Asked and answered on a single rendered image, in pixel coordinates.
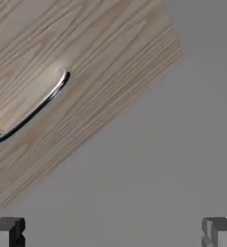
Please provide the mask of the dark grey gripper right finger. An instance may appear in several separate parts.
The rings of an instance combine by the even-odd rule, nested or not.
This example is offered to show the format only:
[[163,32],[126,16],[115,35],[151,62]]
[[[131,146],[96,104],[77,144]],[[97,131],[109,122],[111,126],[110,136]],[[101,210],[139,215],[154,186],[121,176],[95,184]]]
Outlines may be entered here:
[[201,229],[201,247],[227,247],[227,217],[205,217]]

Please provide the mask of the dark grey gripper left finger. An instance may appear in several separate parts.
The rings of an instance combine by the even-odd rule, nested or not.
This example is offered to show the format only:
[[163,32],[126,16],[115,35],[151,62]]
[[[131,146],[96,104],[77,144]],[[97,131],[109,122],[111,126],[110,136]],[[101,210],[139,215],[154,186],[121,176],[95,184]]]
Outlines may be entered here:
[[26,247],[25,228],[22,217],[0,217],[0,247]]

